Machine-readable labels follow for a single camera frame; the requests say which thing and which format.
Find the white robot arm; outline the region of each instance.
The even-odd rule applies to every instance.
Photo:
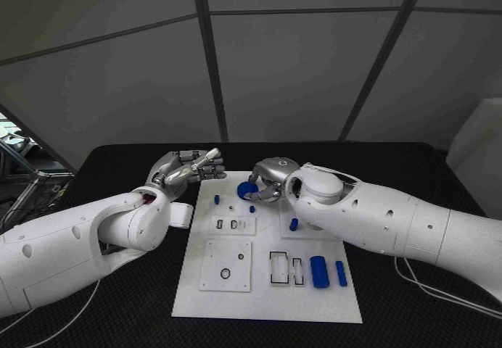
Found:
[[[145,185],[14,226],[0,236],[0,318],[69,296],[189,228],[193,208],[173,202],[186,185],[225,178],[217,149],[170,152]],[[99,241],[122,249],[106,254]]]
[[[252,188],[259,176],[268,186],[262,192]],[[300,168],[282,157],[256,163],[249,183],[240,198],[285,198],[313,233],[327,230],[370,252],[428,262],[502,302],[502,221],[438,207],[310,163]]]

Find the black fabric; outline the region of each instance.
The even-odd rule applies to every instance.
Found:
[[[59,209],[141,186],[165,152],[213,146],[222,150],[228,170],[251,170],[264,158],[285,156],[300,164],[337,169],[432,204],[483,214],[435,150],[416,143],[103,146],[82,165]],[[191,185],[178,201],[194,204],[197,190],[199,185]],[[362,325],[171,318],[187,239],[187,231],[168,229],[154,252],[102,280],[86,311],[44,347],[502,347],[500,320],[425,295],[395,274],[391,257],[349,244]],[[412,262],[412,267],[422,282],[500,310],[496,300],[467,280],[421,262]],[[0,336],[0,347],[23,347],[49,337],[80,310],[92,289],[89,286],[37,309]],[[0,328],[18,316],[2,318]]]

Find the black tablecloth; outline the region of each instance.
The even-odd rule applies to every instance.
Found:
[[[349,173],[442,207],[483,214],[441,156],[427,144],[416,143],[102,146],[82,165],[59,209],[141,186],[165,152],[215,146],[222,150],[228,170],[251,170],[264,158],[285,156],[300,164],[311,162]],[[178,202],[194,205],[197,191],[194,184]],[[171,318],[187,240],[189,231],[168,229],[161,246],[102,280],[86,311],[44,347],[502,347],[500,320],[425,295],[398,277],[392,257],[349,244],[344,249],[362,325]],[[453,273],[421,262],[412,262],[412,267],[422,282],[500,309],[484,291]],[[0,336],[0,347],[23,347],[49,337],[79,311],[92,289],[89,286],[39,308]],[[0,328],[15,318],[18,315],[2,318]]]

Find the white cable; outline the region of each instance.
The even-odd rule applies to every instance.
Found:
[[[0,331],[0,335],[31,314],[30,310],[1,331]]]
[[[344,174],[341,172],[339,172],[337,170],[334,169],[328,169],[328,168],[324,168],[324,167],[318,167],[317,165],[313,165],[311,163],[305,163],[305,165],[308,165],[310,167],[316,168],[316,169],[320,169],[320,170],[324,170],[326,172],[330,172],[330,173],[336,173],[336,174],[341,174],[344,175],[347,178],[350,178],[352,180],[354,180],[356,182],[362,182],[360,179],[357,179],[354,176],[349,175],[349,174]]]
[[[395,267],[395,271],[396,271],[396,274],[406,280],[409,281],[411,283],[416,284],[421,291],[431,295],[432,297],[438,298],[438,299],[442,299],[444,301],[448,301],[448,302],[453,302],[455,303],[457,305],[461,305],[464,307],[468,307],[471,308],[473,310],[476,310],[477,312],[481,312],[484,313],[486,315],[494,317],[496,319],[502,319],[502,312],[497,312],[496,310],[491,310],[490,308],[487,307],[483,307],[480,306],[479,304],[476,303],[471,303],[468,302],[467,300],[461,299],[460,297],[455,297],[454,295],[448,294],[447,292],[444,291],[440,291],[438,289],[432,288],[431,286],[422,284],[418,279],[416,279],[416,276],[415,276],[415,273],[412,272],[412,269],[411,269],[411,266],[408,264],[408,260],[403,258],[403,261],[405,261],[405,264],[408,266],[408,270],[409,270],[409,273],[411,273],[411,276],[412,276],[412,279],[409,279],[408,277],[405,277],[401,273],[401,271],[398,270],[398,258],[393,257],[393,267]],[[444,294],[445,296],[451,297],[453,299],[448,299],[440,295],[435,295],[432,294],[428,290],[425,290],[425,288],[431,289],[432,291],[438,292],[440,294]]]
[[[86,306],[89,305],[90,303],[90,300],[93,298],[93,294],[96,293],[96,287],[93,288],[93,291],[92,291],[92,294],[90,294],[90,297],[89,299],[86,300],[86,303],[83,304],[83,307],[80,309],[80,311],[77,312],[77,314],[75,315],[73,319],[70,320],[70,322],[65,325],[65,327],[47,338],[44,339],[41,342],[39,343],[34,343],[31,346],[27,346],[26,348],[33,348],[33,347],[37,347],[39,345],[41,345],[43,343],[49,342],[67,328],[67,326],[76,321],[77,317],[80,316],[80,314],[83,313],[85,309],[86,309]]]

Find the gray wall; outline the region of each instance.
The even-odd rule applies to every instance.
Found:
[[[502,96],[502,1],[204,3],[2,11],[1,111],[72,168],[99,145],[225,141],[226,130],[229,141],[447,149],[477,102]]]

